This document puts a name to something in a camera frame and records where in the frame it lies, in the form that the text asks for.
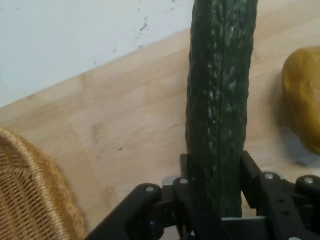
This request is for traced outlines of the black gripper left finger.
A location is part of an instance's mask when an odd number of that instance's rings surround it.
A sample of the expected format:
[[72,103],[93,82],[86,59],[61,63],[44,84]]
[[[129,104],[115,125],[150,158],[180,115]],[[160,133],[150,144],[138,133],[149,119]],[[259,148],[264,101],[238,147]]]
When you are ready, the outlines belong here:
[[180,156],[181,176],[163,186],[138,185],[87,237],[89,240],[159,240],[175,226],[182,240],[224,240],[221,218],[189,176],[190,158]]

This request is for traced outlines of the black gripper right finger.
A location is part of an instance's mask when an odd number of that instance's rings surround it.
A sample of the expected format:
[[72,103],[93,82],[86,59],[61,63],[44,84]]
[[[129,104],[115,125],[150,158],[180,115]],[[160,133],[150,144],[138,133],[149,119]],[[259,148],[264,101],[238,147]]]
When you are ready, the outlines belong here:
[[276,240],[320,238],[320,178],[299,177],[295,183],[261,171],[244,151],[240,160],[241,190],[250,208],[265,216]]

